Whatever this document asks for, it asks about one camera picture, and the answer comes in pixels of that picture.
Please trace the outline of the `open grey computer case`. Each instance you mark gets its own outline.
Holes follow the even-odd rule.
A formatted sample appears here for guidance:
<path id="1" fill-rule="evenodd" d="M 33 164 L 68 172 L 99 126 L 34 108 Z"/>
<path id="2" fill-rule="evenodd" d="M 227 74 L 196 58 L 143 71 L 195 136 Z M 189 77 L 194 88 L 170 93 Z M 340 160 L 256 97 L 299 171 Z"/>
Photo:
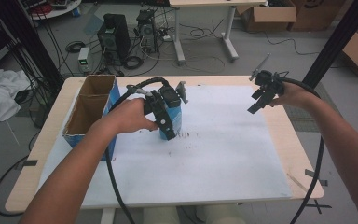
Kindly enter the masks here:
<path id="1" fill-rule="evenodd" d="M 141 37 L 141 48 L 147 53 L 156 52 L 155 11 L 152 9 L 141 9 L 136 20 L 138 22 L 137 31 Z"/>

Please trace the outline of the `person's right hand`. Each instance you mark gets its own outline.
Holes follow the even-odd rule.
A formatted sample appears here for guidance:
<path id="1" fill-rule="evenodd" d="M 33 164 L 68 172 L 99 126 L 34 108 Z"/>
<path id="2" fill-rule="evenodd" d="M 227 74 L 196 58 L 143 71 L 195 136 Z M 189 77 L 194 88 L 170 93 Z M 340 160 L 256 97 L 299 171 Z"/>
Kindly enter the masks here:
<path id="1" fill-rule="evenodd" d="M 271 107 L 277 105 L 290 105 L 297 108 L 310 110 L 314 108 L 320 99 L 311 92 L 306 91 L 302 87 L 292 83 L 283 83 L 283 94 L 273 99 L 269 105 Z"/>

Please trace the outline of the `blue packet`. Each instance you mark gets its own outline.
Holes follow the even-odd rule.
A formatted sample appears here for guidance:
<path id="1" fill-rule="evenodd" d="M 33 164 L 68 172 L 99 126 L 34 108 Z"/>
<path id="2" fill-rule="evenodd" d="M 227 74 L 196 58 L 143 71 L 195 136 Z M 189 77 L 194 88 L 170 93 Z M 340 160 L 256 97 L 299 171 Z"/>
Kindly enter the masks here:
<path id="1" fill-rule="evenodd" d="M 166 105 L 166 111 L 172 122 L 173 137 L 179 134 L 182 127 L 182 108 L 180 106 L 169 108 Z"/>

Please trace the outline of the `black computer tower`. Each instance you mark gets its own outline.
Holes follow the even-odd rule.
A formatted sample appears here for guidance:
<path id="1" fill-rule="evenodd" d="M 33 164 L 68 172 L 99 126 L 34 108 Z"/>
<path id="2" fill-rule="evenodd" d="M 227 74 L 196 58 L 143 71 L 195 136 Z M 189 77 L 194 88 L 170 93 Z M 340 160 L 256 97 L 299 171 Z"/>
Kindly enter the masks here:
<path id="1" fill-rule="evenodd" d="M 97 33 L 107 64 L 122 65 L 130 50 L 130 36 L 126 18 L 122 14 L 103 15 L 103 25 Z"/>

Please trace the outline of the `round white table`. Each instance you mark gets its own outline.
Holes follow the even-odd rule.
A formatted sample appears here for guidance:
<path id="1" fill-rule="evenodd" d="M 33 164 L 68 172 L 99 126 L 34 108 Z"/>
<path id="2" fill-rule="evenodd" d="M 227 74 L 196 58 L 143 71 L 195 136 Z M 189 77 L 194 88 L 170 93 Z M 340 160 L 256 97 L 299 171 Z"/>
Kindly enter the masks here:
<path id="1" fill-rule="evenodd" d="M 32 20 L 55 18 L 66 13 L 79 16 L 82 0 L 19 0 L 21 6 Z"/>

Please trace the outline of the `person's left hand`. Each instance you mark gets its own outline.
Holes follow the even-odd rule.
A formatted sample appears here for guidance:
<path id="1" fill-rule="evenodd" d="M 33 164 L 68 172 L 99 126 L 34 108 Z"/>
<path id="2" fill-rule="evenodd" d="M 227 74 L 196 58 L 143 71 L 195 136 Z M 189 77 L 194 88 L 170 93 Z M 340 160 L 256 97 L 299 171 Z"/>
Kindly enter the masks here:
<path id="1" fill-rule="evenodd" d="M 110 133 L 133 133 L 141 129 L 155 131 L 158 125 L 144 115 L 143 98 L 125 100 L 102 118 L 104 129 Z"/>

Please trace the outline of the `white power supply unit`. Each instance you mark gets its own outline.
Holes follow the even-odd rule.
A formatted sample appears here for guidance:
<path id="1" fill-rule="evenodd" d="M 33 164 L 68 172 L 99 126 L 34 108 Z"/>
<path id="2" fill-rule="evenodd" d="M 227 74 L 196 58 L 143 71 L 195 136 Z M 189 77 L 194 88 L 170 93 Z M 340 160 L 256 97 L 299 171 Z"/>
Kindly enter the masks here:
<path id="1" fill-rule="evenodd" d="M 80 70 L 84 73 L 88 73 L 90 71 L 89 52 L 89 48 L 81 48 L 78 54 L 78 64 Z"/>

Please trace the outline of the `blue cardboard box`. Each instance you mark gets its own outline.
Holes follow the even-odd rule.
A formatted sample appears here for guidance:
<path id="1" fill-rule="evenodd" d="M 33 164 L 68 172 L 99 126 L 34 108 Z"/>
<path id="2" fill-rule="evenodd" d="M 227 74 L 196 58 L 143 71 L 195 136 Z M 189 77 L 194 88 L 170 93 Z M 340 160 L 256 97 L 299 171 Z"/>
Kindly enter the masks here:
<path id="1" fill-rule="evenodd" d="M 71 147 L 75 147 L 85 136 L 91 125 L 108 114 L 112 105 L 120 98 L 116 77 L 113 75 L 89 75 L 76 96 L 62 136 Z"/>

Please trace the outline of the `flat brown cardboard box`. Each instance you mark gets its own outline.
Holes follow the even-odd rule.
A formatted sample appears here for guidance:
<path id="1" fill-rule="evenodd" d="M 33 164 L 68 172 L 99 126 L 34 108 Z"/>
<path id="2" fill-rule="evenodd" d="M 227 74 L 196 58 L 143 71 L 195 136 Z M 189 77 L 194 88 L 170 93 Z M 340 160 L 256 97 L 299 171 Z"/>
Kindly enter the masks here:
<path id="1" fill-rule="evenodd" d="M 236 7 L 244 29 L 248 32 L 285 31 L 296 22 L 296 7 L 289 2 L 287 7 Z"/>

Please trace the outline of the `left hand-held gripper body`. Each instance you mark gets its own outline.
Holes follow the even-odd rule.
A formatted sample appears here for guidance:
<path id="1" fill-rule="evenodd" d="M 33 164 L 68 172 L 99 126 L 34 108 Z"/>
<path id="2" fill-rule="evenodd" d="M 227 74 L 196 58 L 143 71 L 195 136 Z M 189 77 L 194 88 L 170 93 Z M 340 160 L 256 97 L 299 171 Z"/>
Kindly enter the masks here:
<path id="1" fill-rule="evenodd" d="M 151 91 L 145 95 L 144 114 L 148 115 L 155 110 L 167 111 L 169 108 L 180 107 L 187 104 L 185 82 L 180 81 L 174 89 L 170 85 L 163 85 L 158 91 Z"/>

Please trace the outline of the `tall brown cardboard box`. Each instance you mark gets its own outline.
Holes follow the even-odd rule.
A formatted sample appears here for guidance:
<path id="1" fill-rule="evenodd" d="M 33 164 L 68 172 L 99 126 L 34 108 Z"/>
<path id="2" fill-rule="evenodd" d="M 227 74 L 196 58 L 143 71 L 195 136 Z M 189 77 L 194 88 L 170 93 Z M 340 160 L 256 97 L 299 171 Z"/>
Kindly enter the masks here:
<path id="1" fill-rule="evenodd" d="M 346 0 L 291 0 L 296 6 L 296 21 L 289 31 L 307 32 L 327 29 Z"/>

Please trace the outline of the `white cloth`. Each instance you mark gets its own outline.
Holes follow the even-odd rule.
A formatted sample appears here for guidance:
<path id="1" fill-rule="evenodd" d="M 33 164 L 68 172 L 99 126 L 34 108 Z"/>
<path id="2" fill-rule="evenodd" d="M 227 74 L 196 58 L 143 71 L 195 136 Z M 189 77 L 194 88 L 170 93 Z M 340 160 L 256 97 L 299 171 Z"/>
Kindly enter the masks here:
<path id="1" fill-rule="evenodd" d="M 15 97 L 20 91 L 28 90 L 30 85 L 23 71 L 0 69 L 0 122 L 11 118 L 21 109 Z"/>

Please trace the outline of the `black metal stand post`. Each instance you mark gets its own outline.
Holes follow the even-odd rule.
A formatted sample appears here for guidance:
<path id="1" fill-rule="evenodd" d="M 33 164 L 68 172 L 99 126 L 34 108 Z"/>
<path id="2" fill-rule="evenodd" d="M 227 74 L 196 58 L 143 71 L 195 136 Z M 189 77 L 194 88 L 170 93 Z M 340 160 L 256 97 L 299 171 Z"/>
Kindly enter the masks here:
<path id="1" fill-rule="evenodd" d="M 358 0 L 353 0 L 302 82 L 315 88 L 322 80 L 338 54 L 346 47 L 357 30 Z"/>

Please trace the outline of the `white-legged desk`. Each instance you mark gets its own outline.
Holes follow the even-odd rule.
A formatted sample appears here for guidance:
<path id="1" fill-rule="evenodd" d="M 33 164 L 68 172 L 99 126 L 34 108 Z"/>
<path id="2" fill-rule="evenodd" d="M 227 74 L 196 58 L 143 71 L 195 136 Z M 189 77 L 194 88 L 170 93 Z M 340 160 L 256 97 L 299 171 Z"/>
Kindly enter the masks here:
<path id="1" fill-rule="evenodd" d="M 230 33 L 236 7 L 258 6 L 264 4 L 266 0 L 169 0 L 169 2 L 174 9 L 173 45 L 177 62 L 182 65 L 186 59 L 180 40 L 180 16 L 183 16 L 185 21 L 193 22 L 194 25 L 201 25 L 209 19 L 222 19 L 224 31 L 217 37 L 222 40 L 228 58 L 234 62 L 239 55 L 231 43 Z"/>

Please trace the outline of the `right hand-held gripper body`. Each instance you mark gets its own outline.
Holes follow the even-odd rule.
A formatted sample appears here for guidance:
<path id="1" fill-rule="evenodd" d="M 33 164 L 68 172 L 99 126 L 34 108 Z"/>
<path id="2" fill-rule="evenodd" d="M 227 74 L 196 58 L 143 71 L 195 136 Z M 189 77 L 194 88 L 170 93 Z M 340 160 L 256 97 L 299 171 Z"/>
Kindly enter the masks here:
<path id="1" fill-rule="evenodd" d="M 277 73 L 272 74 L 270 71 L 262 70 L 262 66 L 268 60 L 270 54 L 268 53 L 266 58 L 256 67 L 249 77 L 250 81 L 254 81 L 255 85 L 259 87 L 259 90 L 273 91 L 275 95 L 283 95 L 284 87 L 279 80 Z"/>

